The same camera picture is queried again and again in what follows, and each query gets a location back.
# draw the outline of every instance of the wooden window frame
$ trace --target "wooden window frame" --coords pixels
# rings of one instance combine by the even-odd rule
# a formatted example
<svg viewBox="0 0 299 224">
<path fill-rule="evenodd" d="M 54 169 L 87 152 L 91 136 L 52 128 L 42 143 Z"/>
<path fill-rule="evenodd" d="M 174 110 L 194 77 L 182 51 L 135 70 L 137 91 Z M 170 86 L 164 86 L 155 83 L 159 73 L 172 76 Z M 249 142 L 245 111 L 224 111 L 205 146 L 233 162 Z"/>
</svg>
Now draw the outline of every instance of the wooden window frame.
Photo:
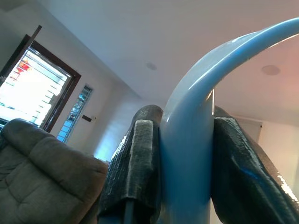
<svg viewBox="0 0 299 224">
<path fill-rule="evenodd" d="M 0 72 L 0 74 L 8 73 L 9 68 L 11 68 L 12 64 L 14 63 L 15 66 L 15 64 L 19 62 L 16 61 L 16 57 L 21 53 L 22 49 L 24 49 L 25 44 L 28 42 L 29 39 L 30 39 L 29 35 L 24 36 L 23 40 L 21 41 L 17 49 L 14 51 L 12 56 L 9 58 L 8 62 L 3 67 L 3 70 Z M 71 76 L 71 80 L 68 82 L 65 90 L 61 93 L 61 96 L 59 97 L 59 100 L 55 104 L 54 109 L 49 114 L 47 120 L 43 122 L 43 125 L 41 127 L 43 130 L 50 132 L 53 126 L 55 125 L 60 113 L 62 112 L 65 104 L 70 98 L 72 92 L 74 91 L 77 83 L 79 82 L 81 75 L 78 74 L 74 69 L 72 69 L 66 63 L 64 63 L 62 60 L 60 60 L 58 57 L 56 57 L 54 54 L 52 54 L 50 51 L 48 51 L 45 47 L 43 47 L 38 42 L 33 41 L 30 48 L 39 52 L 47 60 L 49 60 L 54 65 L 60 67 L 62 70 L 64 70 Z"/>
</svg>

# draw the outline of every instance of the white ceiling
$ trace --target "white ceiling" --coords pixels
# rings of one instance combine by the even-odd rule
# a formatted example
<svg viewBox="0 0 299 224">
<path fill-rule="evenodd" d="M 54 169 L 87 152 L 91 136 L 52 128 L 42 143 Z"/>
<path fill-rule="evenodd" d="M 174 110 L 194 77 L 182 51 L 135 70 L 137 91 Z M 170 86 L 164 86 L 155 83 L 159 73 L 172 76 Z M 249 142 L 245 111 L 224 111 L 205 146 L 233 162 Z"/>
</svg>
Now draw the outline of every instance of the white ceiling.
<svg viewBox="0 0 299 224">
<path fill-rule="evenodd" d="M 214 47 L 299 14 L 298 0 L 40 2 L 136 93 L 159 101 Z M 235 115 L 299 125 L 298 59 L 299 37 L 262 52 L 217 86 L 216 104 Z M 263 74 L 269 64 L 281 73 Z"/>
</svg>

